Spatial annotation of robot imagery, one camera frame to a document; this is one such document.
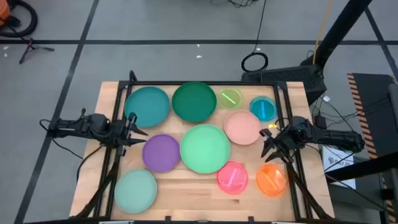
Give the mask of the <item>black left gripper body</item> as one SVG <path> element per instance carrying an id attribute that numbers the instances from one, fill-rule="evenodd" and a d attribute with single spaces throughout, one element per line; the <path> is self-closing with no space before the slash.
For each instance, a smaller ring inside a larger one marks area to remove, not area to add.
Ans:
<path id="1" fill-rule="evenodd" d="M 110 143 L 112 146 L 128 146 L 130 143 L 128 134 L 125 121 L 118 119 L 111 123 Z"/>

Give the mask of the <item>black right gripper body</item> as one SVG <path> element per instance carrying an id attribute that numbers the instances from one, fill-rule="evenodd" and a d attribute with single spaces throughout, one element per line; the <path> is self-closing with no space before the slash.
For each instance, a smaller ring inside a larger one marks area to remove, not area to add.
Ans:
<path id="1" fill-rule="evenodd" d="M 277 149 L 288 154 L 290 151 L 297 151 L 299 147 L 299 129 L 296 126 L 288 125 L 276 137 Z"/>

